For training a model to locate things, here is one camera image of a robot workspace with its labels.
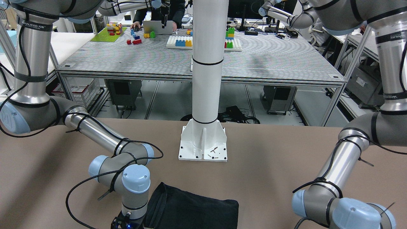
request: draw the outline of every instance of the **tan tabletop surface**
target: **tan tabletop surface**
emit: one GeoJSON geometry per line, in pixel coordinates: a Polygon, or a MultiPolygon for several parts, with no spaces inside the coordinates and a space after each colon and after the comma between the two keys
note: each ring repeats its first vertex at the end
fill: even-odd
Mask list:
{"type": "MultiPolygon", "coordinates": [[[[228,158],[223,162],[179,161],[184,122],[103,119],[133,140],[160,147],[164,158],[153,160],[150,194],[163,181],[198,195],[239,202],[239,226],[292,229],[300,219],[291,210],[291,191],[313,180],[329,157],[340,128],[224,123],[228,158]]],[[[106,150],[80,133],[53,127],[28,139],[0,135],[0,228],[84,228],[65,208],[67,192],[88,177],[89,163],[106,150]]],[[[407,152],[407,148],[392,149],[407,152]]],[[[407,228],[407,156],[371,146],[358,162],[344,196],[391,208],[397,228],[407,228]]],[[[110,228],[120,211],[116,193],[90,181],[70,199],[74,215],[91,226],[110,228]]],[[[323,228],[304,222],[300,229],[323,228]]]]}

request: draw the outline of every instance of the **ribbed metal tabletop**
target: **ribbed metal tabletop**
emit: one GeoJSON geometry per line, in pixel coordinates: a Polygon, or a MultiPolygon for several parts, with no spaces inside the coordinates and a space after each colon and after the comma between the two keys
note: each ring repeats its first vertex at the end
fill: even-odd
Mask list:
{"type": "MultiPolygon", "coordinates": [[[[142,44],[128,45],[126,40],[132,37],[127,30],[113,43],[86,43],[59,70],[65,76],[191,81],[192,50],[166,48],[168,37],[157,35],[142,38],[142,44]]],[[[223,82],[336,87],[345,82],[302,37],[281,40],[273,35],[236,32],[235,38],[240,39],[243,51],[225,51],[223,82]]]]}
{"type": "MultiPolygon", "coordinates": [[[[359,46],[360,41],[362,40],[362,36],[360,36],[360,35],[349,35],[348,40],[349,40],[349,42],[353,43],[355,46],[359,46]]],[[[378,55],[378,52],[377,52],[376,40],[375,40],[373,35],[370,35],[368,40],[366,41],[364,51],[371,58],[375,59],[376,61],[379,61],[379,55],[378,55]]]]}

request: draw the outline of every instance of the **green lego baseplate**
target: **green lego baseplate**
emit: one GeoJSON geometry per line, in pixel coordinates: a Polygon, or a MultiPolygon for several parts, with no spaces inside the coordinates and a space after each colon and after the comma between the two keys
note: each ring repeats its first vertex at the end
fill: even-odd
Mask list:
{"type": "MultiPolygon", "coordinates": [[[[122,27],[123,33],[125,33],[127,27],[122,27]]],[[[94,38],[92,38],[90,41],[94,42],[115,42],[121,35],[109,35],[107,33],[107,28],[104,28],[102,31],[100,31],[94,38]]]]}

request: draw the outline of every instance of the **white sticker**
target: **white sticker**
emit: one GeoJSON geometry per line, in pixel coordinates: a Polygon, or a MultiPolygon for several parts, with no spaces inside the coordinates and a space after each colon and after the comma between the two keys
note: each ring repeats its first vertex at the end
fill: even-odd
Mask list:
{"type": "Polygon", "coordinates": [[[364,87],[365,84],[366,84],[366,82],[364,82],[363,79],[361,79],[361,78],[359,78],[359,77],[357,78],[356,82],[357,82],[360,86],[362,86],[362,87],[364,87]]]}

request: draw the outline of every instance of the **red lego brick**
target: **red lego brick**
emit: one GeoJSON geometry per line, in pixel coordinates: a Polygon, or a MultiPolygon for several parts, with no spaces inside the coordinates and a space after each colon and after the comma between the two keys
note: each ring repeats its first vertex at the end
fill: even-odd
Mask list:
{"type": "Polygon", "coordinates": [[[141,43],[141,39],[137,39],[133,41],[133,44],[140,44],[141,43]]]}

